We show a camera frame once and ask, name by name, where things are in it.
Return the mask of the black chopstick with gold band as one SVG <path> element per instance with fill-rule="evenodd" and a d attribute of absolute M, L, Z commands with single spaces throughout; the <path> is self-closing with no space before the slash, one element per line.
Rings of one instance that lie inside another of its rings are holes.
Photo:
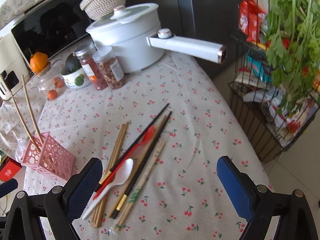
<path fill-rule="evenodd" d="M 144 129 L 144 131 L 135 139 L 135 141 L 130 145 L 130 147 L 125 151 L 125 153 L 115 162 L 115 164 L 108 170 L 107 174 L 103 176 L 103 178 L 99 181 L 95 188 L 95 192 L 98 193 L 101 191 L 103 186 L 106 186 L 105 181 L 109 182 L 111 178 L 116 174 L 118 169 L 123 165 L 124 161 L 133 153 L 133 151 L 137 148 L 138 143 L 142 140 L 144 135 L 147 134 L 150 127 L 157 121 L 157 119 L 161 116 L 161 114 L 166 110 L 166 108 L 170 105 L 167 103 L 161 111 L 156 115 L 156 117 L 148 124 L 148 126 Z"/>

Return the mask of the white plastic spoon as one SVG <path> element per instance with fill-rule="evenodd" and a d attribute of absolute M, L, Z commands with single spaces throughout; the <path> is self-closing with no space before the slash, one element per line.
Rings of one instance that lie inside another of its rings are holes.
<path fill-rule="evenodd" d="M 82 215 L 83 220 L 86 220 L 89 217 L 89 215 L 92 213 L 95 207 L 99 204 L 99 202 L 106 196 L 106 194 L 110 189 L 112 189 L 117 185 L 122 185 L 125 183 L 125 181 L 128 180 L 132 172 L 132 169 L 133 169 L 133 160 L 131 158 L 126 159 L 124 164 L 121 165 L 119 170 L 116 172 L 114 180 L 103 188 L 102 192 L 99 193 L 97 197 L 95 197 L 90 207 Z"/>

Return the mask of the red plastic spoon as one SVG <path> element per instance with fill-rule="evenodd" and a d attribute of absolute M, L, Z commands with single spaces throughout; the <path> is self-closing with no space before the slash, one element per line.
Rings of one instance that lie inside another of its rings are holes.
<path fill-rule="evenodd" d="M 112 171 L 112 172 L 108 175 L 108 177 L 106 177 L 106 178 L 104 179 L 101 187 L 99 187 L 99 189 L 97 190 L 96 194 L 94 195 L 93 200 L 95 200 L 95 199 L 99 196 L 99 194 L 102 193 L 103 189 L 111 182 L 111 180 L 114 178 L 116 172 L 120 169 L 120 167 L 123 165 L 123 163 L 125 162 L 125 160 L 128 159 L 133 152 L 135 152 L 136 148 L 138 148 L 139 146 L 144 145 L 145 143 L 147 143 L 147 142 L 152 138 L 154 132 L 155 132 L 155 128 L 154 128 L 153 125 L 151 125 L 151 126 L 147 129 L 147 131 L 146 131 L 145 135 L 143 136 L 142 140 L 141 140 L 140 142 L 136 143 L 136 144 L 133 146 L 132 150 L 124 157 L 123 160 L 120 161 L 120 163 L 116 166 L 115 170 Z"/>

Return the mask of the red box on floor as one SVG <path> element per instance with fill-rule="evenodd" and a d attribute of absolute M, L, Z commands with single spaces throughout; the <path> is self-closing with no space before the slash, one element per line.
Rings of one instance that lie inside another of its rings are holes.
<path fill-rule="evenodd" d="M 0 180 L 8 181 L 14 177 L 14 175 L 21 169 L 21 164 L 14 159 L 7 158 L 1 164 Z"/>

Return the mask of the crumpled plastic bag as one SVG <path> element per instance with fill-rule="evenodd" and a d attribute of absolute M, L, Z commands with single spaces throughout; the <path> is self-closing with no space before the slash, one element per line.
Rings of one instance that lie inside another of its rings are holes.
<path fill-rule="evenodd" d="M 19 139 L 17 141 L 17 147 L 15 150 L 15 160 L 20 164 L 23 162 L 25 150 L 27 149 L 27 144 L 28 142 L 22 139 Z"/>

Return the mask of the pink perforated utensil holder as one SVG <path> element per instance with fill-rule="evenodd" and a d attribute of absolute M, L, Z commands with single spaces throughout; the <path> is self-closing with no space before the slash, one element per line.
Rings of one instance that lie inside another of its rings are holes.
<path fill-rule="evenodd" d="M 61 146 L 49 132 L 42 133 L 43 142 L 37 135 L 29 141 L 22 164 L 51 179 L 67 181 L 73 174 L 75 156 Z"/>

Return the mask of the wooden chopstick in holder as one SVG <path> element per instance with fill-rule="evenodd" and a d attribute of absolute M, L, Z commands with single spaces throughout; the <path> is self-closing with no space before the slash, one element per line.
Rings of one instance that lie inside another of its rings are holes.
<path fill-rule="evenodd" d="M 26 98 L 26 102 L 27 102 L 27 106 L 28 106 L 28 109 L 29 109 L 29 113 L 30 113 L 30 116 L 31 116 L 31 120 L 33 122 L 33 126 L 35 128 L 35 131 L 36 131 L 36 134 L 41 142 L 41 144 L 43 144 L 43 137 L 42 137 L 42 134 L 39 130 L 39 127 L 37 125 L 37 122 L 35 120 L 35 116 L 34 116 L 34 113 L 33 113 L 33 110 L 32 110 L 32 107 L 31 107 L 31 104 L 30 104 L 30 100 L 29 100 L 29 96 L 28 96 L 28 91 L 27 91 L 27 88 L 26 88 L 26 85 L 25 85 L 25 80 L 24 80 L 24 75 L 21 75 L 21 78 L 22 78 L 22 84 L 23 84 L 23 89 L 24 89 L 24 94 L 25 94 L 25 98 Z"/>
<path fill-rule="evenodd" d="M 17 115 L 19 116 L 20 121 L 21 121 L 21 123 L 22 123 L 22 125 L 23 125 L 23 128 L 25 129 L 25 131 L 26 131 L 26 133 L 27 133 L 30 141 L 31 141 L 32 144 L 35 146 L 35 149 L 36 149 L 37 153 L 40 153 L 41 150 L 40 150 L 38 144 L 36 143 L 35 139 L 33 138 L 31 132 L 29 131 L 29 128 L 28 128 L 28 126 L 26 125 L 26 123 L 25 123 L 25 121 L 24 121 L 24 119 L 23 119 L 23 116 L 22 116 L 21 113 L 20 113 L 20 110 L 18 109 L 18 105 L 17 105 L 17 103 L 16 103 L 16 101 L 15 101 L 15 98 L 14 98 L 14 96 L 13 96 L 12 91 L 9 90 L 9 92 L 10 92 L 10 96 L 11 96 L 11 98 L 12 98 L 12 101 L 13 101 L 13 103 L 14 103 L 14 106 L 15 106 L 15 108 L 16 108 Z"/>

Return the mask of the cream air fryer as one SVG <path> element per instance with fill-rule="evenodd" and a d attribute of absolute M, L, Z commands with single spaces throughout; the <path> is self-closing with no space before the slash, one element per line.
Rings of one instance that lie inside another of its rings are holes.
<path fill-rule="evenodd" d="M 8 100 L 12 94 L 17 93 L 22 88 L 21 76 L 25 82 L 30 80 L 29 68 L 19 51 L 12 34 L 1 37 L 1 99 Z"/>

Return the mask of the white bowl with green squash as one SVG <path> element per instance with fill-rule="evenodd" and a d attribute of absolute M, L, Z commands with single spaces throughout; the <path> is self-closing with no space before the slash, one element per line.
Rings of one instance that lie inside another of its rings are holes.
<path fill-rule="evenodd" d="M 84 88 L 91 84 L 75 52 L 67 57 L 65 65 L 61 69 L 61 75 L 66 86 L 71 89 Z"/>

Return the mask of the orange mandarin on jar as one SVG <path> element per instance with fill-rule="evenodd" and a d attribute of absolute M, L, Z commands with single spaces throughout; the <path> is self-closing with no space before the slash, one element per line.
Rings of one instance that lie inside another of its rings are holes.
<path fill-rule="evenodd" d="M 42 71 L 48 63 L 48 55 L 42 52 L 36 52 L 30 59 L 30 68 L 34 73 Z"/>

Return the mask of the jar of red dried berries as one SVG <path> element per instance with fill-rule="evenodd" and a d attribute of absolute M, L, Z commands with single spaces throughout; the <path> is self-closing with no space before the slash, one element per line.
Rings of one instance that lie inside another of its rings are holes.
<path fill-rule="evenodd" d="M 100 72 L 96 62 L 93 60 L 93 55 L 96 52 L 96 48 L 93 42 L 89 42 L 80 46 L 75 55 L 80 61 L 82 68 L 84 69 L 89 80 L 93 84 L 96 90 L 104 90 L 108 87 L 108 84 Z"/>

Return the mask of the black microwave oven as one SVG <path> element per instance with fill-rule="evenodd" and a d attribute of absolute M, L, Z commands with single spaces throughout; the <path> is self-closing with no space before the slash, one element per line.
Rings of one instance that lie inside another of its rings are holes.
<path fill-rule="evenodd" d="M 87 35 L 92 20 L 80 9 L 82 1 L 44 0 L 11 21 L 11 33 L 26 62 L 36 52 L 52 58 Z"/>

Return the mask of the white electric cooking pot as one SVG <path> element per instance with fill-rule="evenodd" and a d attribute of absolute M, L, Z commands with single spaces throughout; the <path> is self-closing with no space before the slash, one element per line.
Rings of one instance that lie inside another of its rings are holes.
<path fill-rule="evenodd" d="M 227 55 L 224 45 L 174 35 L 161 28 L 157 10 L 156 3 L 119 6 L 86 31 L 98 49 L 112 47 L 125 74 L 154 64 L 167 50 L 223 63 Z"/>

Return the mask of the green leafy vegetables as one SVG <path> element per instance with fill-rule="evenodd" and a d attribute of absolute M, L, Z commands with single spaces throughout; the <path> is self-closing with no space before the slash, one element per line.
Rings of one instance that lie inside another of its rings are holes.
<path fill-rule="evenodd" d="M 285 89 L 281 108 L 301 108 L 319 71 L 319 0 L 241 0 L 238 25 L 263 44 L 271 82 Z"/>

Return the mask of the grey refrigerator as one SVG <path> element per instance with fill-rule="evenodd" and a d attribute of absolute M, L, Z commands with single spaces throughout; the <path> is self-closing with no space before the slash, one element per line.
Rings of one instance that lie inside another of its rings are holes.
<path fill-rule="evenodd" d="M 177 36 L 227 47 L 223 64 L 196 60 L 209 77 L 216 76 L 235 60 L 236 42 L 232 35 L 238 30 L 238 0 L 126 0 L 127 6 L 142 3 L 157 3 L 161 26 Z"/>

